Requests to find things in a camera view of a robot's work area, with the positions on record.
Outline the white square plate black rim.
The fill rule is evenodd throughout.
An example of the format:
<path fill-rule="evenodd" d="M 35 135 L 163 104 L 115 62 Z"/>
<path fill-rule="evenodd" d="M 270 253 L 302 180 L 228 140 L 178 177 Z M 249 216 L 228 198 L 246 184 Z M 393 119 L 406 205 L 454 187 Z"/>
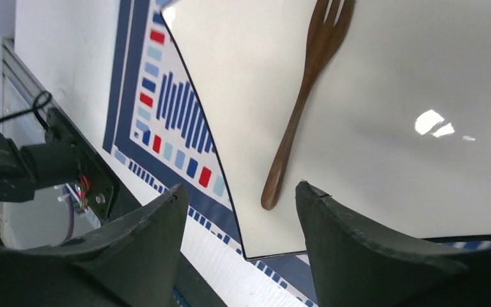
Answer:
<path fill-rule="evenodd" d="M 205 113 L 245 255 L 299 253 L 295 187 L 419 238 L 491 235 L 491 1 L 358 1 L 260 199 L 299 92 L 314 1 L 163 11 Z"/>

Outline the blue striped placemat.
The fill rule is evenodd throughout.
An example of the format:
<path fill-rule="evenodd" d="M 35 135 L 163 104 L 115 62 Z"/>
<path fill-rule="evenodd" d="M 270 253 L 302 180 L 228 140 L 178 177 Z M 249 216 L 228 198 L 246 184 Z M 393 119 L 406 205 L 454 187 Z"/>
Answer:
<path fill-rule="evenodd" d="M 183 248 L 193 260 L 193 245 L 204 235 L 218 240 L 226 254 L 287 291 L 299 306 L 316 306 L 305 250 L 249 258 L 245 254 L 230 190 L 208 122 L 185 62 L 163 16 L 167 1 L 135 1 L 129 18 L 129 51 L 119 102 L 111 102 L 104 148 L 145 187 L 163 193 L 183 184 L 190 199 L 190 230 Z M 482 248 L 486 235 L 447 237 L 464 247 Z"/>

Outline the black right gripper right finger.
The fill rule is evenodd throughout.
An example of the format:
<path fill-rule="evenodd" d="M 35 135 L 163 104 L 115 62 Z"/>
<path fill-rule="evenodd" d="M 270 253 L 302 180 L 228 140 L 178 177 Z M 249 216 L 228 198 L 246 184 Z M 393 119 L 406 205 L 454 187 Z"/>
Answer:
<path fill-rule="evenodd" d="M 320 306 L 491 306 L 491 248 L 405 235 L 306 181 L 295 200 Z"/>

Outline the brown wooden fork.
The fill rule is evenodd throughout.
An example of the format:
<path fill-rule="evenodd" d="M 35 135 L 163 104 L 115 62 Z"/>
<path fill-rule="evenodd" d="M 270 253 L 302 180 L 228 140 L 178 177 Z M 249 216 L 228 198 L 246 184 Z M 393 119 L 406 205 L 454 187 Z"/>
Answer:
<path fill-rule="evenodd" d="M 353 0 L 324 0 L 315 4 L 306 38 L 300 89 L 261 193 L 260 203 L 265 210 L 272 210 L 277 205 L 302 112 L 320 74 L 344 42 L 355 6 Z"/>

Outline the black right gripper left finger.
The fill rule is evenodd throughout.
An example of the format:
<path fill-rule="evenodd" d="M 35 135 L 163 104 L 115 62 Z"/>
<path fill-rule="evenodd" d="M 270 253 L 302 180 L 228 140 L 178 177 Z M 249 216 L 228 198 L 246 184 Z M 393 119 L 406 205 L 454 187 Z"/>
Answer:
<path fill-rule="evenodd" d="M 0 246 L 0 306 L 166 306 L 187 217 L 185 187 L 57 246 Z"/>

